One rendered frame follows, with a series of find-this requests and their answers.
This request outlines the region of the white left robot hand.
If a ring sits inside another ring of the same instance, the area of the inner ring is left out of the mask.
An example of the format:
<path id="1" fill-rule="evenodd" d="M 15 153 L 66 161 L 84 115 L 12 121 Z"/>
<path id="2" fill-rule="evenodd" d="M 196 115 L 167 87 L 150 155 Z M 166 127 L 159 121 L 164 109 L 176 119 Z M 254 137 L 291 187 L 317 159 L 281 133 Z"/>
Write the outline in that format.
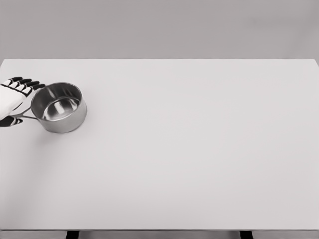
<path id="1" fill-rule="evenodd" d="M 11 116 L 32 92 L 42 89 L 45 84 L 23 77 L 12 77 L 0 84 L 0 127 L 10 127 L 23 122 Z"/>

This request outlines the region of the stainless steel saucepan with handle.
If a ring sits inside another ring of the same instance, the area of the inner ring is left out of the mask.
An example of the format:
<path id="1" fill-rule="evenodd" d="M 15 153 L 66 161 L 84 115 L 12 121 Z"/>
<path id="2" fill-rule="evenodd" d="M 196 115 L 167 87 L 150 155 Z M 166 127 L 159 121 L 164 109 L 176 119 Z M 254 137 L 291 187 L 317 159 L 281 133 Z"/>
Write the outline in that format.
<path id="1" fill-rule="evenodd" d="M 67 133 L 76 130 L 84 122 L 87 105 L 80 89 L 70 83 L 60 82 L 45 86 L 31 100 L 30 107 L 14 115 L 15 118 L 30 118 L 53 133 Z"/>

